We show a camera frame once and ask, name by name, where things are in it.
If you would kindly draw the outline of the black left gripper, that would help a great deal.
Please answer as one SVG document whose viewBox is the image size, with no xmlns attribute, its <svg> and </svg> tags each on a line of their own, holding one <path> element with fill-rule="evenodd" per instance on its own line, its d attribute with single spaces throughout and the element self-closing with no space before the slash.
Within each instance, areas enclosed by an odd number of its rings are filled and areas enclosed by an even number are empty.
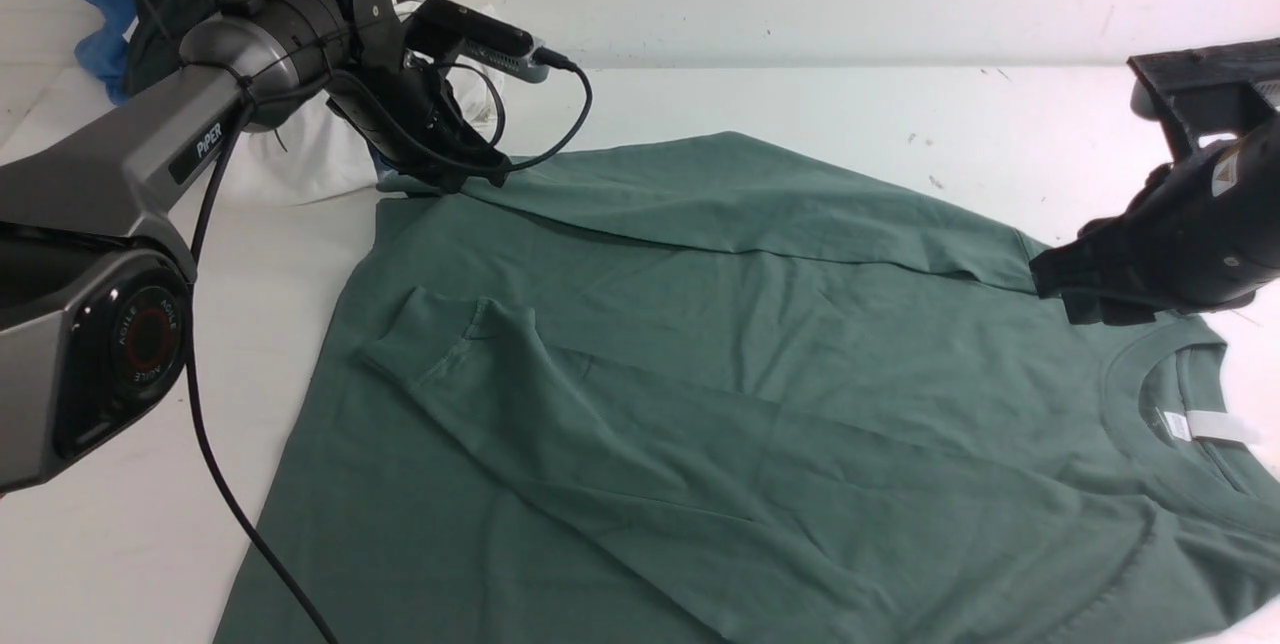
<svg viewBox="0 0 1280 644">
<path fill-rule="evenodd" d="M 490 143 L 460 143 L 460 129 L 443 117 L 443 83 L 403 47 L 389 61 L 355 61 L 332 70 L 330 105 L 401 175 L 420 175 L 443 195 L 470 179 L 502 187 L 512 157 Z"/>
</svg>

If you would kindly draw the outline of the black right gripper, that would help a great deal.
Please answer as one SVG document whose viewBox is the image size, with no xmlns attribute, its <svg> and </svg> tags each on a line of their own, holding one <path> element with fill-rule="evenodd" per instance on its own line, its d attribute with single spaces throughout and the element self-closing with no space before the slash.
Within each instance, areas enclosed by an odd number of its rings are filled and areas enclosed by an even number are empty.
<svg viewBox="0 0 1280 644">
<path fill-rule="evenodd" d="M 1277 119 L 1158 166 L 1117 216 L 1030 261 L 1036 293 L 1074 325 L 1249 305 L 1279 275 Z"/>
</svg>

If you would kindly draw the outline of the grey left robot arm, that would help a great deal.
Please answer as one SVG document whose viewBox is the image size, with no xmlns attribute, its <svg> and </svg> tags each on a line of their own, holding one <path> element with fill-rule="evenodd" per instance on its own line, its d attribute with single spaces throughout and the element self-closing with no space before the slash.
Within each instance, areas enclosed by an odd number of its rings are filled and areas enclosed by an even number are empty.
<svg viewBox="0 0 1280 644">
<path fill-rule="evenodd" d="M 1 484 L 45 484 L 148 414 L 184 366 L 197 264 L 172 207 L 243 132 L 328 91 L 388 161 L 433 174 L 445 87 L 410 52 L 515 74 L 532 35 L 449 0 L 220 0 L 180 65 L 120 108 L 3 165 Z"/>
</svg>

